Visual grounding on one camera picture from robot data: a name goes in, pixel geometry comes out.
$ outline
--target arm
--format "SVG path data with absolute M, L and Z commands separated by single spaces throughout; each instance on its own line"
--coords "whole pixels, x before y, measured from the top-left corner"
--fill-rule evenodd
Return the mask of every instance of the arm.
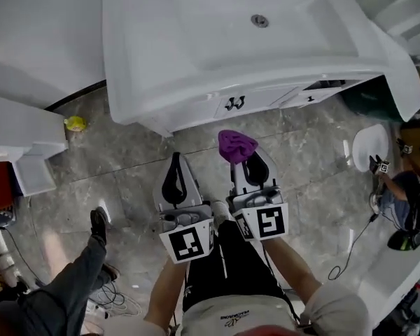
M 400 188 L 387 174 L 382 173 L 379 175 L 379 177 L 385 182 L 387 188 L 396 196 L 399 200 L 406 200 L 407 196 L 406 192 Z
M 165 331 L 168 330 L 169 322 L 176 309 L 177 300 L 181 293 L 182 284 L 187 272 L 187 265 L 186 262 L 174 264 L 168 258 L 151 292 L 145 321 L 154 323 Z
M 304 304 L 321 287 L 309 266 L 282 238 L 262 241 L 267 253 L 271 257 L 280 274 L 295 290 Z

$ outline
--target sneaker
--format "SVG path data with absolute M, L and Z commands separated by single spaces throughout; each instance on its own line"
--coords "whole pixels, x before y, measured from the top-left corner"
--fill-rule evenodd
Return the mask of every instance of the sneaker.
M 104 263 L 103 266 L 101 266 L 101 270 L 111 277 L 111 282 L 115 281 L 120 276 L 120 272 L 118 271 L 118 269 L 106 263 Z
M 92 236 L 96 235 L 103 239 L 104 244 L 106 240 L 106 222 L 107 217 L 102 208 L 97 208 L 90 212 L 90 223 L 92 224 Z
M 232 219 L 232 214 L 230 214 L 229 206 L 226 203 L 218 200 L 216 202 L 211 203 L 210 207 L 213 211 L 213 223 L 215 225 L 216 230 L 218 230 L 219 226 L 224 221 L 229 221 Z
M 369 196 L 369 205 L 375 214 L 379 214 L 378 197 L 375 193 L 371 193 Z

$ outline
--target white cabinet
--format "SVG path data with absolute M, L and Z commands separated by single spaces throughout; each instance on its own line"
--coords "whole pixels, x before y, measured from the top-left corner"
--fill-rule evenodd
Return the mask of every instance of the white cabinet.
M 64 116 L 0 98 L 0 162 L 13 164 L 24 196 L 56 189 L 46 160 L 67 147 Z
M 271 105 L 285 100 L 286 95 L 299 85 L 280 85 L 263 87 L 222 98 L 215 114 L 215 119 L 230 118 L 247 113 L 270 109 Z
M 200 96 L 198 101 L 163 109 L 148 115 L 140 123 L 164 137 L 171 137 L 175 131 L 247 113 L 316 104 L 376 76 L 371 73 L 339 73 L 336 79 L 330 76 L 330 80 L 328 77 L 323 80 L 306 77 L 259 87 L 233 86 L 209 92 Z
M 324 90 L 303 90 L 297 93 L 294 97 L 285 101 L 280 105 L 281 109 L 287 109 L 289 107 L 306 106 L 308 104 L 317 104 L 322 102 L 336 93 L 342 91 L 342 88 L 327 88 Z
M 154 119 L 168 132 L 184 130 L 213 121 L 220 102 L 221 99 L 210 99 L 181 104 L 155 115 Z

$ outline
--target yellow object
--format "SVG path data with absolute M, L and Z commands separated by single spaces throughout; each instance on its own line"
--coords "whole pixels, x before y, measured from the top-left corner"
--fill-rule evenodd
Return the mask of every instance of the yellow object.
M 84 118 L 73 115 L 70 118 L 64 120 L 64 124 L 69 131 L 81 132 L 87 127 L 87 123 Z

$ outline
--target black shoe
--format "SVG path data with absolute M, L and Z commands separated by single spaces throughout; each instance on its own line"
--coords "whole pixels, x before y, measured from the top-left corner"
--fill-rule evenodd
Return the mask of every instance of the black shoe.
M 377 160 L 374 160 L 371 155 L 369 155 L 369 170 L 375 175 L 378 172 L 379 168 L 379 157 Z
M 103 270 L 111 277 L 111 282 L 115 281 L 120 276 L 120 272 L 113 266 L 110 266 L 109 264 L 103 264 L 101 270 Z
M 90 222 L 92 224 L 92 236 L 96 235 L 103 239 L 104 244 L 106 240 L 106 221 L 107 217 L 103 209 L 98 208 L 90 212 Z

